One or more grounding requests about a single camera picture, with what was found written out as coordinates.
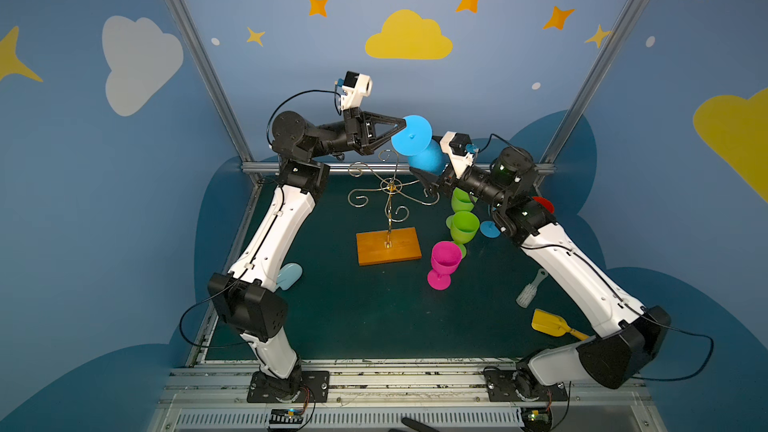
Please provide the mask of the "red wine glass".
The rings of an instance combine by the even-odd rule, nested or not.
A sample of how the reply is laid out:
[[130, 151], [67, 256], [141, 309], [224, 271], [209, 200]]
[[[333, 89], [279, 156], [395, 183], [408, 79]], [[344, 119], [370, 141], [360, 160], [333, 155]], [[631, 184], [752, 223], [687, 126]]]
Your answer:
[[533, 199], [541, 205], [549, 214], [555, 213], [555, 207], [551, 201], [541, 196], [534, 196]]

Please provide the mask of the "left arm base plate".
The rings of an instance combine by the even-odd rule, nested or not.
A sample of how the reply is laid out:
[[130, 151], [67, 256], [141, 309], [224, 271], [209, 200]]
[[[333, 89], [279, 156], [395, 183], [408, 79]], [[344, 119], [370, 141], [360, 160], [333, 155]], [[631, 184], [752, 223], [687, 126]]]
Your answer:
[[287, 379], [255, 372], [247, 390], [248, 403], [304, 402], [325, 403], [328, 399], [330, 373], [328, 371], [301, 371]]

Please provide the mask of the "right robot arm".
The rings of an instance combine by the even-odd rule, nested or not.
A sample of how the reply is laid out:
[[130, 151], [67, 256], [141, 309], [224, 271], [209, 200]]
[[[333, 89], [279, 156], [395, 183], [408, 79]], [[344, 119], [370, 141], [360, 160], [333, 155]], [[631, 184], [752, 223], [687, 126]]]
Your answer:
[[661, 307], [645, 307], [624, 291], [570, 239], [555, 215], [533, 198], [538, 176], [531, 155], [514, 146], [502, 150], [491, 168], [474, 163], [467, 146], [448, 146], [439, 175], [413, 168], [430, 193], [456, 190], [491, 207], [500, 232], [533, 259], [568, 294], [588, 319], [593, 336], [546, 349], [518, 367], [521, 394], [558, 383], [592, 380], [621, 387], [656, 358], [671, 324]]

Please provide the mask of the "light green wine glass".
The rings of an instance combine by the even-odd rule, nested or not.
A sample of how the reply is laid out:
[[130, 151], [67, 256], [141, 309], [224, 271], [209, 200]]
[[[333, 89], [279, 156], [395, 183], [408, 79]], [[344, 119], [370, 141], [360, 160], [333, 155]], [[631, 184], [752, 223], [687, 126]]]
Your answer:
[[450, 228], [452, 221], [456, 214], [460, 215], [460, 226], [464, 226], [467, 230], [478, 230], [480, 226], [479, 219], [473, 213], [475, 203], [472, 197], [461, 189], [454, 189], [450, 200], [451, 209], [453, 214], [448, 216], [445, 220], [445, 225]]

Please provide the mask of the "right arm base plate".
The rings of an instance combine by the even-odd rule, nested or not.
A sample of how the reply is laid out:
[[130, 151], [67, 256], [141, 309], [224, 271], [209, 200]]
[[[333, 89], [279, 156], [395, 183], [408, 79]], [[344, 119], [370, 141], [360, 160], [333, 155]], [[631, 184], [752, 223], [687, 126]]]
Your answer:
[[491, 402], [563, 402], [569, 396], [566, 386], [543, 386], [524, 370], [488, 366], [482, 370]]

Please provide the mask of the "blue wine glass front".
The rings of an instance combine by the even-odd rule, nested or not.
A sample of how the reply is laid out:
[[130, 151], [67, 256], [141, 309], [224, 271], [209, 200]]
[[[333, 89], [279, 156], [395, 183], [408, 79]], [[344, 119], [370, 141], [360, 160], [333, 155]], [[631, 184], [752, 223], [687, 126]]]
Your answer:
[[479, 231], [482, 233], [483, 236], [494, 239], [498, 238], [501, 235], [500, 230], [496, 226], [496, 224], [491, 220], [483, 221], [480, 224]]

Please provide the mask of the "blue wine glass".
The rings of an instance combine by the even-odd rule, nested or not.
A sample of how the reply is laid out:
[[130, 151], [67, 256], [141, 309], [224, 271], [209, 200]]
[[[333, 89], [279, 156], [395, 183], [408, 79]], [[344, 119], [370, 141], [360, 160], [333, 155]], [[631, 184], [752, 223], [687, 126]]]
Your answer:
[[445, 168], [445, 155], [433, 139], [432, 126], [419, 115], [404, 118], [406, 126], [391, 138], [395, 151], [408, 160], [411, 168], [439, 175]]
[[483, 221], [480, 224], [479, 231], [482, 233], [483, 236], [494, 239], [498, 238], [501, 235], [500, 230], [496, 226], [496, 224], [491, 220]]

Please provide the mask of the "magenta wine glass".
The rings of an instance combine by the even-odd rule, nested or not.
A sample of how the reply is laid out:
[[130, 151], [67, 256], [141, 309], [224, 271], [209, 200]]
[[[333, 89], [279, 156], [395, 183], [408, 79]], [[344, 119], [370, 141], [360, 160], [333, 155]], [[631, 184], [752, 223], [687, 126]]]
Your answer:
[[451, 276], [462, 261], [462, 252], [458, 245], [451, 241], [438, 242], [431, 252], [431, 270], [427, 274], [428, 285], [438, 291], [451, 285]]

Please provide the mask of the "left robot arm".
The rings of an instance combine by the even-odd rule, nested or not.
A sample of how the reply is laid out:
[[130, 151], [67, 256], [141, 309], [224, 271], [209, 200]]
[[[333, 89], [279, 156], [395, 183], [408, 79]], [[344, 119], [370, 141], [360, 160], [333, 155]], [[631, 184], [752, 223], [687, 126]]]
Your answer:
[[272, 149], [280, 163], [272, 202], [245, 251], [207, 285], [219, 319], [259, 360], [256, 383], [272, 398], [294, 399], [302, 387], [300, 358], [284, 330], [288, 305], [276, 291], [287, 252], [325, 190], [330, 167], [320, 159], [345, 152], [371, 155], [405, 126], [403, 118], [358, 107], [319, 126], [294, 111], [272, 121]]

